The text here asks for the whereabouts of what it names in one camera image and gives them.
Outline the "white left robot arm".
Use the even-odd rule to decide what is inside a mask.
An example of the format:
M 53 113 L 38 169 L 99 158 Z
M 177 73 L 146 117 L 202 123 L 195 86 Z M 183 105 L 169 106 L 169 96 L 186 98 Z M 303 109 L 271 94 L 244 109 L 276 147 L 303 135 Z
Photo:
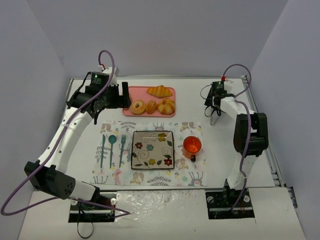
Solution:
M 72 152 L 85 128 L 97 123 L 105 109 L 128 108 L 131 104 L 127 82 L 109 83 L 110 75 L 89 72 L 89 85 L 81 84 L 66 103 L 61 124 L 49 146 L 36 162 L 27 162 L 24 171 L 35 190 L 59 199 L 95 202 L 100 189 L 66 175 Z

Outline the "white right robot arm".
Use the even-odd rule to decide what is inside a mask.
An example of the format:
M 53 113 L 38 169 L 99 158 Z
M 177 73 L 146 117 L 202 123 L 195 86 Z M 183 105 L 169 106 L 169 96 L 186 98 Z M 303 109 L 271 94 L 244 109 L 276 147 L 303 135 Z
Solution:
M 232 82 L 224 76 L 214 81 L 204 104 L 212 109 L 210 123 L 213 125 L 223 114 L 235 121 L 233 148 L 238 153 L 226 183 L 231 190 L 240 191 L 247 185 L 252 168 L 269 146 L 268 120 L 265 113 L 249 109 L 232 93 Z

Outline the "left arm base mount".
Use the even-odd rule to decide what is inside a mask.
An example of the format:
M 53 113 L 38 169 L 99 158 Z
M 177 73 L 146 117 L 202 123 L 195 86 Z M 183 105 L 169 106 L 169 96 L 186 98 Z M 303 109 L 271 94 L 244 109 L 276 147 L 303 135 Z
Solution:
M 115 211 L 100 206 L 78 203 L 72 200 L 69 208 L 69 223 L 112 223 Z

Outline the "sesame bread roll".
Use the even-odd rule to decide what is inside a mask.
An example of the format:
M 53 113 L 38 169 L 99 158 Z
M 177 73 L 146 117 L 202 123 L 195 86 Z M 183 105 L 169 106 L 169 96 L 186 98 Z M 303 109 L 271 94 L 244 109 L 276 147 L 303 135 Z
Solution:
M 155 112 L 156 108 L 157 102 L 154 99 L 151 99 L 146 103 L 145 111 L 147 114 L 151 115 Z

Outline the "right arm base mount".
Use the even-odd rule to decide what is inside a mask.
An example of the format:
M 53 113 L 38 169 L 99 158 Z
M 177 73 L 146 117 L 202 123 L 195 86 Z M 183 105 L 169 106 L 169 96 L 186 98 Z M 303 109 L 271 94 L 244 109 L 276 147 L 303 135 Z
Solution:
M 207 214 L 209 220 L 229 220 L 254 218 L 249 190 L 244 189 L 238 200 L 241 190 L 230 189 L 225 186 L 205 192 Z

